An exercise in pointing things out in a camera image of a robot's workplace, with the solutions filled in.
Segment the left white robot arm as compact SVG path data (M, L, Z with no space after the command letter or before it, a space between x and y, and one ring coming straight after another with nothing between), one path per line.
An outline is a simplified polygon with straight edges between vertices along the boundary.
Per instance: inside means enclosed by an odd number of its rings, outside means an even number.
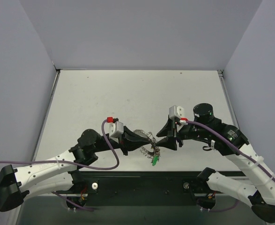
M78 193L83 189L83 180L76 177L81 168L95 170L92 163L97 161L96 153L116 149L126 156L130 151L150 144L151 140L140 136L127 127L113 128L109 134L99 134L93 129L83 131L77 144L50 159L33 162L5 161L0 170L0 211L17 208L25 200L55 191Z

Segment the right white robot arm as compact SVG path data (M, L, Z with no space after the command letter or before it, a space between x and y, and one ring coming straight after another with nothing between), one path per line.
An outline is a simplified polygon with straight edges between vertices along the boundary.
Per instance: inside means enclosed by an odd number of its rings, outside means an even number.
M196 105L193 115L194 119L188 120L181 106L170 107L167 123L157 133L157 137L162 138L157 146L177 150L184 140L193 140L205 143L205 151L218 151L237 166L251 184L231 179L208 167L197 177L200 184L243 202L263 221L275 223L275 173L266 166L264 158L255 152L236 126L214 116L211 104Z

